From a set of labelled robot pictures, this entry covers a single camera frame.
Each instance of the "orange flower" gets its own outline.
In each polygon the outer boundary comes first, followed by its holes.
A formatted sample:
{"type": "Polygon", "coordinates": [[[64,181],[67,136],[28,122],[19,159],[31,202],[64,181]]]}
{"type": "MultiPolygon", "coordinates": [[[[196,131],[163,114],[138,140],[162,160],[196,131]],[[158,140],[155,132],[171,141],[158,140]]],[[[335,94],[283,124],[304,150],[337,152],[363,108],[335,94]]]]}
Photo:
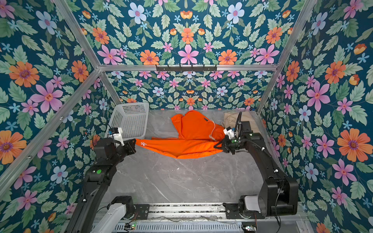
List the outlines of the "orange flower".
{"type": "Polygon", "coordinates": [[[342,65],[341,61],[337,63],[333,62],[330,64],[330,67],[326,69],[327,75],[325,75],[325,79],[329,84],[333,82],[336,84],[339,82],[339,79],[343,78],[345,75],[346,65],[342,65]]]}
{"type": "Polygon", "coordinates": [[[284,147],[286,145],[286,139],[285,136],[280,134],[278,139],[280,147],[284,147]]]}
{"type": "Polygon", "coordinates": [[[79,82],[84,82],[88,76],[87,66],[81,61],[74,61],[74,66],[71,67],[71,71],[74,72],[75,79],[79,79],[79,82]]]}
{"type": "Polygon", "coordinates": [[[98,136],[97,134],[93,135],[93,140],[90,140],[90,142],[91,142],[90,148],[91,149],[93,149],[96,146],[99,139],[100,139],[100,136],[98,136]]]}
{"type": "Polygon", "coordinates": [[[351,84],[351,85],[358,85],[359,84],[359,81],[360,81],[360,78],[358,75],[353,75],[350,77],[350,79],[348,80],[348,82],[351,84]]]}
{"type": "Polygon", "coordinates": [[[101,28],[94,28],[93,32],[92,32],[92,35],[101,44],[108,44],[109,43],[110,38],[107,35],[107,32],[103,31],[101,28]]]}
{"type": "Polygon", "coordinates": [[[195,104],[195,100],[193,98],[189,98],[186,103],[190,106],[194,105],[195,104]]]}
{"type": "Polygon", "coordinates": [[[10,66],[9,70],[12,72],[9,74],[10,78],[15,79],[14,82],[19,86],[31,87],[31,84],[35,85],[36,80],[39,80],[39,71],[28,62],[17,62],[17,67],[10,66]]]}
{"type": "Polygon", "coordinates": [[[137,100],[134,100],[132,98],[127,99],[127,103],[136,103],[136,102],[137,102],[137,100]]]}
{"type": "Polygon", "coordinates": [[[299,62],[293,61],[289,66],[288,66],[288,71],[286,71],[286,76],[287,80],[289,82],[293,82],[295,79],[298,77],[298,72],[299,72],[299,62]]]}
{"type": "Polygon", "coordinates": [[[246,106],[250,106],[250,105],[254,104],[254,102],[255,102],[254,98],[248,98],[248,99],[245,99],[244,103],[245,103],[246,106]]]}
{"type": "Polygon", "coordinates": [[[0,131],[0,160],[2,164],[12,163],[26,147],[26,140],[21,140],[22,134],[10,130],[0,131]]]}
{"type": "Polygon", "coordinates": [[[223,51],[221,56],[218,58],[220,65],[233,65],[237,61],[236,52],[232,52],[231,49],[228,49],[227,52],[223,51]]]}
{"type": "Polygon", "coordinates": [[[355,46],[354,54],[358,55],[364,52],[365,49],[367,49],[367,46],[365,44],[358,44],[357,46],[355,46]]]}
{"type": "Polygon", "coordinates": [[[52,213],[49,217],[48,217],[48,222],[52,222],[56,217],[56,212],[52,213]]]}
{"type": "Polygon", "coordinates": [[[183,18],[183,19],[191,19],[192,15],[193,15],[193,12],[191,12],[191,11],[185,12],[183,10],[183,11],[180,12],[180,15],[181,15],[181,18],[183,18]]]}
{"type": "Polygon", "coordinates": [[[317,233],[330,233],[330,230],[323,223],[317,224],[316,231],[317,233]]]}
{"type": "Polygon", "coordinates": [[[183,37],[182,40],[186,44],[190,44],[190,42],[193,41],[194,33],[192,32],[190,28],[184,28],[184,32],[181,33],[181,36],[183,37]]]}
{"type": "Polygon", "coordinates": [[[83,13],[84,17],[86,17],[87,19],[91,18],[91,14],[88,11],[84,10],[84,11],[82,11],[82,13],[83,13]]]}
{"type": "Polygon", "coordinates": [[[274,27],[273,30],[269,30],[266,40],[268,44],[274,44],[276,41],[280,40],[282,36],[282,28],[274,27]]]}
{"type": "Polygon", "coordinates": [[[145,50],[145,52],[140,53],[140,56],[140,61],[142,61],[144,65],[159,65],[159,57],[157,57],[156,53],[153,51],[145,50]]]}
{"type": "Polygon", "coordinates": [[[290,15],[290,10],[286,10],[282,13],[282,17],[285,19],[286,17],[288,17],[290,15]]]}
{"type": "Polygon", "coordinates": [[[172,28],[172,29],[170,30],[170,34],[171,34],[171,35],[176,35],[176,29],[172,28]]]}
{"type": "Polygon", "coordinates": [[[360,134],[358,129],[350,129],[350,133],[347,130],[341,132],[342,138],[338,138],[337,144],[341,146],[339,151],[342,155],[347,155],[347,159],[356,162],[356,157],[360,162],[368,160],[368,156],[365,154],[371,154],[373,152],[373,146],[366,144],[370,142],[370,137],[366,133],[360,134]]]}
{"type": "Polygon", "coordinates": [[[198,34],[199,35],[204,35],[205,34],[205,30],[202,29],[202,28],[198,29],[198,34]]]}

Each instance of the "beige cloth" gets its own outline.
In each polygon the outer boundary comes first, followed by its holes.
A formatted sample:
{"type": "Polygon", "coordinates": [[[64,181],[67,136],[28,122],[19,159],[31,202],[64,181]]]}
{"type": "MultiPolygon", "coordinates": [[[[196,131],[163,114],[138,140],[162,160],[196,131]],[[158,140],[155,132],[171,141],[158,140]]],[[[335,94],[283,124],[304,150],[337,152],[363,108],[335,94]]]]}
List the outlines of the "beige cloth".
{"type": "MultiPolygon", "coordinates": [[[[237,117],[238,117],[237,112],[225,112],[224,113],[224,127],[227,128],[230,126],[233,129],[236,125],[237,117]]],[[[259,133],[259,128],[254,118],[252,117],[250,111],[242,112],[241,121],[242,122],[249,121],[251,130],[253,131],[253,133],[259,133]]]]}

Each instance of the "white laundry basket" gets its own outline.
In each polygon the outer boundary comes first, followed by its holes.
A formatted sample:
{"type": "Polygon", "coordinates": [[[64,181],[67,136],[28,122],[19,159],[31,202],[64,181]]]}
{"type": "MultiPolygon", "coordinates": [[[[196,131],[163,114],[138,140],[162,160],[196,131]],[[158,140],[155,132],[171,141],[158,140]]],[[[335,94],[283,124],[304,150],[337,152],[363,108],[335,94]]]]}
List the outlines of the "white laundry basket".
{"type": "Polygon", "coordinates": [[[109,126],[121,127],[124,141],[134,138],[144,139],[148,113],[149,103],[118,104],[113,110],[109,126]]]}

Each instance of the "diagonal metal beam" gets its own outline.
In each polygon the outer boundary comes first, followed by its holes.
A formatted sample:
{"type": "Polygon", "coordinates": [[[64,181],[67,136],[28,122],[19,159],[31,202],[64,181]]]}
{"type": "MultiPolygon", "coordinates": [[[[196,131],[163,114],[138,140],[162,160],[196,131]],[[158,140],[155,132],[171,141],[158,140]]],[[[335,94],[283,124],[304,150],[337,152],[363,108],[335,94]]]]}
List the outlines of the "diagonal metal beam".
{"type": "MultiPolygon", "coordinates": [[[[179,68],[181,67],[183,70],[190,68],[189,70],[192,71],[193,68],[203,68],[203,65],[159,65],[158,68],[179,68]]],[[[205,68],[213,68],[215,65],[205,65],[205,68]]],[[[267,64],[267,65],[216,65],[216,70],[228,71],[228,70],[251,70],[251,71],[258,71],[258,70],[266,70],[266,71],[276,71],[277,65],[275,64],[267,64]]],[[[101,65],[101,71],[157,71],[156,66],[151,65],[101,65]]]]}
{"type": "Polygon", "coordinates": [[[304,3],[303,8],[302,8],[301,12],[299,13],[298,19],[297,19],[297,21],[294,25],[293,32],[291,33],[291,35],[288,39],[288,42],[286,43],[285,48],[281,53],[279,62],[277,64],[278,68],[277,68],[275,74],[272,75],[272,77],[271,77],[271,79],[270,79],[270,81],[267,85],[267,88],[263,93],[260,104],[257,108],[257,112],[259,114],[261,114],[261,111],[262,111],[265,103],[267,102],[267,100],[269,98],[269,95],[271,94],[271,92],[272,92],[272,90],[273,90],[273,88],[276,84],[276,80],[280,76],[280,74],[281,74],[281,72],[282,72],[282,70],[285,66],[285,63],[289,58],[290,52],[293,49],[295,43],[297,42],[297,39],[298,39],[301,31],[303,30],[307,19],[310,17],[310,15],[312,13],[312,9],[313,9],[313,7],[315,6],[316,3],[317,3],[317,0],[306,0],[306,2],[304,3]]]}
{"type": "Polygon", "coordinates": [[[81,27],[79,26],[79,23],[77,22],[75,16],[73,15],[66,0],[54,0],[54,3],[56,4],[59,12],[61,13],[62,17],[66,21],[73,35],[75,36],[80,47],[83,49],[85,55],[90,60],[93,68],[97,69],[98,66],[100,65],[100,61],[98,60],[95,52],[93,51],[92,47],[88,43],[87,38],[83,34],[83,31],[81,27]]]}
{"type": "Polygon", "coordinates": [[[106,72],[101,72],[100,79],[102,80],[103,84],[105,85],[107,92],[109,93],[110,97],[112,98],[113,102],[118,105],[122,104],[120,98],[118,96],[118,92],[114,89],[113,84],[110,82],[109,77],[107,76],[106,72]]]}
{"type": "Polygon", "coordinates": [[[94,70],[87,77],[87,79],[76,89],[74,94],[70,96],[63,106],[48,121],[44,128],[39,131],[21,154],[3,172],[0,176],[0,199],[16,181],[19,175],[28,167],[38,151],[43,148],[45,141],[48,140],[57,130],[58,126],[62,123],[62,120],[67,117],[71,109],[76,106],[83,94],[93,85],[99,74],[99,70],[94,70]]]}

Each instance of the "marble surface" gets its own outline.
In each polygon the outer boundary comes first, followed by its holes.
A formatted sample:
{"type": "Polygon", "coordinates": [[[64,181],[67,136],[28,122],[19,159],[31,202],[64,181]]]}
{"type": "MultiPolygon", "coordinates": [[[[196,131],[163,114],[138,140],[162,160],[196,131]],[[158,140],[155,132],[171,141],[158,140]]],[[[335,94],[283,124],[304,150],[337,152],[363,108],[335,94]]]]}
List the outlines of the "marble surface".
{"type": "MultiPolygon", "coordinates": [[[[223,121],[224,111],[201,112],[217,124],[223,121]]],[[[150,111],[145,138],[177,137],[170,118],[178,113],[186,111],[150,111]]],[[[135,203],[237,202],[241,195],[258,194],[263,184],[247,152],[182,160],[142,147],[136,151],[117,166],[102,202],[111,202],[119,195],[130,195],[135,203]]]]}

